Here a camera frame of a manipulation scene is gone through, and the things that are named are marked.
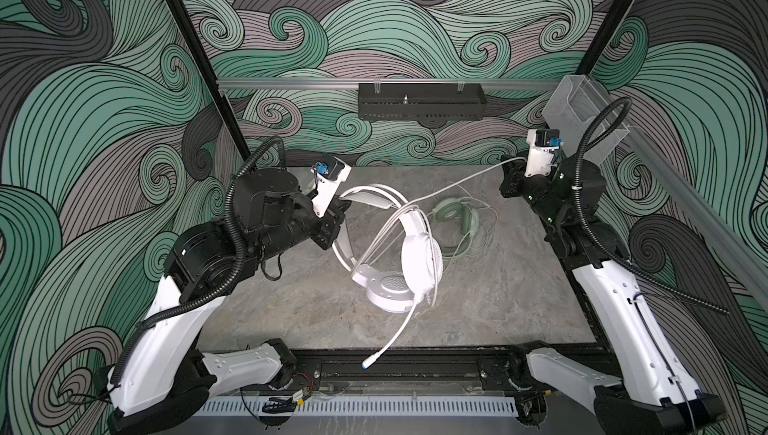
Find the green over-ear headphones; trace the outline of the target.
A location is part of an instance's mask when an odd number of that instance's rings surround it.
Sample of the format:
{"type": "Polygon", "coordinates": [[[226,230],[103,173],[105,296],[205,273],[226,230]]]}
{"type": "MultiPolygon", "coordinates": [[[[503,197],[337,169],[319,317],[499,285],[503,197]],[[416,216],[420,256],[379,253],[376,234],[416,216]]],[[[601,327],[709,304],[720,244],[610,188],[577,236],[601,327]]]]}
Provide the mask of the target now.
{"type": "Polygon", "coordinates": [[[459,222],[461,238],[456,246],[440,243],[444,256],[464,253],[469,250],[480,229],[480,215],[464,198],[446,198],[441,200],[429,213],[435,223],[459,222]]]}

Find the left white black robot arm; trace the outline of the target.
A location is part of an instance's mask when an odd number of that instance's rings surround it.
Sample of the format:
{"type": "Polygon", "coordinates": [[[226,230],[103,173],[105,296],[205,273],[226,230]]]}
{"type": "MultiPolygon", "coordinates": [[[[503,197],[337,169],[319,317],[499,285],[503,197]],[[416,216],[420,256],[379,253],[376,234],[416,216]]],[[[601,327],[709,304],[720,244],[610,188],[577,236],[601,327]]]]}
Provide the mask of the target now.
{"type": "Polygon", "coordinates": [[[211,315],[266,261],[306,240],[331,246],[349,207],[336,192],[350,171],[340,161],[319,162],[316,187],[303,194],[285,169],[243,169],[227,191],[221,218],[179,237],[145,319],[105,372],[110,433],[167,430],[220,394],[291,383],[296,358],[279,338],[228,353],[205,353],[196,343],[211,315]]]}

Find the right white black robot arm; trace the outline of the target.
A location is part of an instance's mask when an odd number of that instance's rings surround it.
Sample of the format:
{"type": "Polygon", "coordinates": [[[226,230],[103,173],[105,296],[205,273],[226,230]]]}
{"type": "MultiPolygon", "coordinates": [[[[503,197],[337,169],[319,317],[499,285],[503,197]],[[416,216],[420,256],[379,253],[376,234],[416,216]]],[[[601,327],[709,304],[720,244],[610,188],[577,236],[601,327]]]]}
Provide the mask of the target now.
{"type": "Polygon", "coordinates": [[[674,353],[634,273],[618,260],[626,251],[593,213],[606,186],[594,164],[568,158],[529,172],[507,160],[500,193],[524,199],[542,220],[547,241],[592,307],[619,374],[608,375],[551,346],[528,345],[527,378],[588,409],[607,434],[696,434],[727,417],[719,396],[703,392],[674,353]]]}

